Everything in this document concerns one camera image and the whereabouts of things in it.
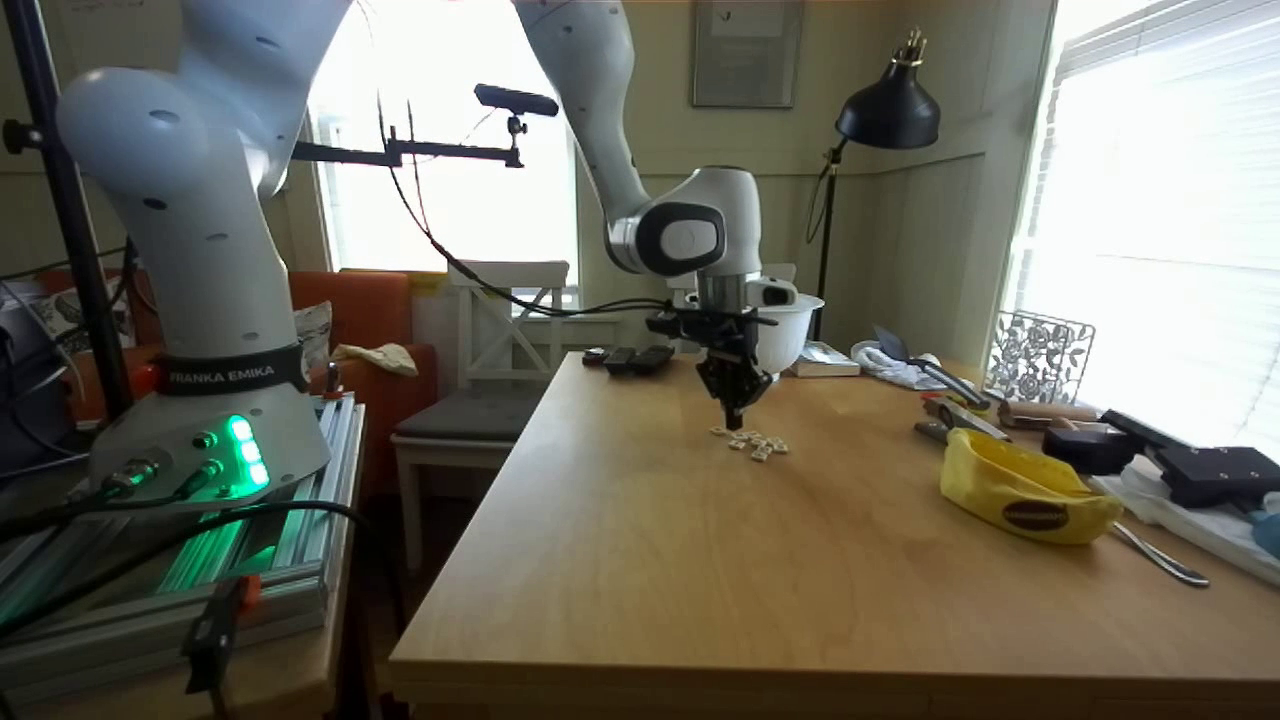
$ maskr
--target desk lamp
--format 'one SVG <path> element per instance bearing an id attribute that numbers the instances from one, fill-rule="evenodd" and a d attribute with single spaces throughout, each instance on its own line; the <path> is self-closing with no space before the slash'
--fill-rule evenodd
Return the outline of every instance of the desk lamp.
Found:
<path id="1" fill-rule="evenodd" d="M 814 267 L 814 296 L 827 296 L 827 248 L 831 248 L 831 213 L 835 213 L 835 165 L 842 143 L 871 146 L 925 146 L 935 143 L 941 106 L 919 88 L 917 71 L 925 64 L 926 41 L 908 30 L 908 41 L 890 51 L 884 77 L 861 91 L 853 91 L 835 115 L 839 143 L 827 146 L 824 178 L 824 242 Z"/>

